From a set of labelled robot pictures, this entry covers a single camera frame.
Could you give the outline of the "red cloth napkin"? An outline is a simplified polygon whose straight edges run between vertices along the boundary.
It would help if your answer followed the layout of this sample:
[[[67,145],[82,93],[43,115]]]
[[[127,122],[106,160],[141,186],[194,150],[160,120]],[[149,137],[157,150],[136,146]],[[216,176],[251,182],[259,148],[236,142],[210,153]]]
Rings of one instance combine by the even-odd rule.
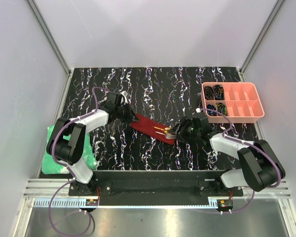
[[[140,119],[139,122],[132,122],[130,123],[130,126],[151,138],[155,138],[158,141],[161,141],[163,143],[166,143],[168,145],[174,145],[175,139],[166,139],[163,135],[157,134],[158,132],[163,132],[159,129],[155,129],[154,126],[165,128],[166,126],[160,123],[157,123],[141,114],[136,114],[136,116]]]

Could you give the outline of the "gold spoon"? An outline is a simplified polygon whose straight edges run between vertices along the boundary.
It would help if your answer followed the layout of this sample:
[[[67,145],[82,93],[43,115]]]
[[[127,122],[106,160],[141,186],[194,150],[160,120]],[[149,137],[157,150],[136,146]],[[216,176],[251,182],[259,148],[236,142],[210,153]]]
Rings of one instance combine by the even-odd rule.
[[[165,133],[172,129],[171,127],[161,128],[161,127],[157,127],[157,126],[154,126],[154,128],[159,129],[159,130],[161,130],[161,131],[163,131]]]

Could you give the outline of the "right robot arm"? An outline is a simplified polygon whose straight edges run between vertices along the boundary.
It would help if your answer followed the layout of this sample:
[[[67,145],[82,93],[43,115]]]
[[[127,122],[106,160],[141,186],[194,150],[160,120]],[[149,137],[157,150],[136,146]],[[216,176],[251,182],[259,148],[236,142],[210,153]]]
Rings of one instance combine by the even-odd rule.
[[[238,186],[249,187],[255,192],[277,187],[286,176],[267,141],[240,140],[224,131],[213,130],[203,112],[195,113],[191,118],[183,117],[168,132],[182,143],[195,142],[239,160],[239,169],[224,172],[214,183],[214,190],[220,196],[227,195]]]

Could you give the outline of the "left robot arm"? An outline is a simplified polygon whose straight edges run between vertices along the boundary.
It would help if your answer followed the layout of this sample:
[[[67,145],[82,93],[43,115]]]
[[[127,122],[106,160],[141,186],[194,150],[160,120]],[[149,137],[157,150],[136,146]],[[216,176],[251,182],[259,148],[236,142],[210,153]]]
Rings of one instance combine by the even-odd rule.
[[[87,196],[95,193],[97,184],[91,180],[93,171],[82,158],[85,135],[116,119],[125,124],[139,121],[127,96],[126,91],[109,91],[106,100],[100,105],[96,103],[92,111],[71,119],[57,119],[47,142],[46,152],[69,171],[73,179],[80,183],[79,189]]]

